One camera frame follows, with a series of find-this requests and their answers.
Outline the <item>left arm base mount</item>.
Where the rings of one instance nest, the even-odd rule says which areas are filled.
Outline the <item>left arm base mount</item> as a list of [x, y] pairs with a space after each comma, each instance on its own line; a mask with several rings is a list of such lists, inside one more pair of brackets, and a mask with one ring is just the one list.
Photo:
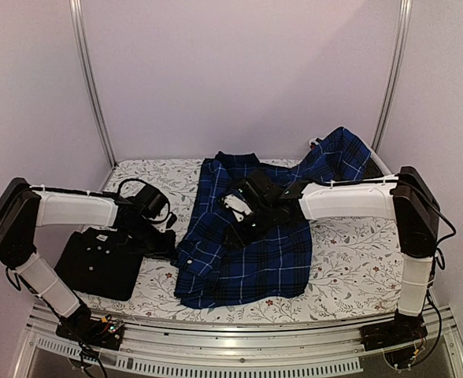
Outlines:
[[124, 338], [124, 322], [110, 315], [93, 318], [87, 313], [73, 314], [59, 321], [56, 335], [91, 347], [119, 350]]

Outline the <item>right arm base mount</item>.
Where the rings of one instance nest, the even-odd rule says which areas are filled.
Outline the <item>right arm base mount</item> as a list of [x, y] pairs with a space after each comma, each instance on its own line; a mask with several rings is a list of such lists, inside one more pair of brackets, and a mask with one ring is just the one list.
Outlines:
[[413, 367], [428, 335], [422, 320], [369, 324], [359, 332], [365, 351], [382, 350], [385, 362], [395, 370]]

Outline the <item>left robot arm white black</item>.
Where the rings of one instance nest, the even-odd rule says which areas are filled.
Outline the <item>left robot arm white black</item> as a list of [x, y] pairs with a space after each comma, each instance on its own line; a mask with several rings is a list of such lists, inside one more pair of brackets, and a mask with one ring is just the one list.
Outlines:
[[145, 258], [172, 260], [176, 219], [166, 197], [35, 186], [16, 177], [0, 197], [0, 262], [54, 311], [80, 342], [96, 324], [79, 292], [126, 298]]

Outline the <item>blue plaid long sleeve shirt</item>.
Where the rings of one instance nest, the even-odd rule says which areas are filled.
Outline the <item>blue plaid long sleeve shirt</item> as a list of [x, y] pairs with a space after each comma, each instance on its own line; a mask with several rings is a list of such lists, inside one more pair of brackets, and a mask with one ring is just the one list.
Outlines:
[[175, 297], [204, 309], [301, 295], [311, 266], [310, 226], [278, 195], [303, 180], [361, 180], [371, 155], [340, 127], [291, 168], [262, 163], [255, 154], [205, 159], [187, 233], [176, 248]]

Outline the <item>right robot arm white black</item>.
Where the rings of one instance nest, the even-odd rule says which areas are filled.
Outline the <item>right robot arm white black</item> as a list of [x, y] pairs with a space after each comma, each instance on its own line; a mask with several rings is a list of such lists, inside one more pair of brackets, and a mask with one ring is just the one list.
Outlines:
[[439, 204], [417, 170], [362, 181], [299, 180], [287, 187], [253, 171], [222, 199], [235, 221], [226, 227], [224, 245], [245, 247], [275, 226], [327, 217], [378, 217], [394, 221], [404, 255], [398, 317], [387, 326], [393, 343], [404, 343], [417, 330], [432, 281], [438, 247]]

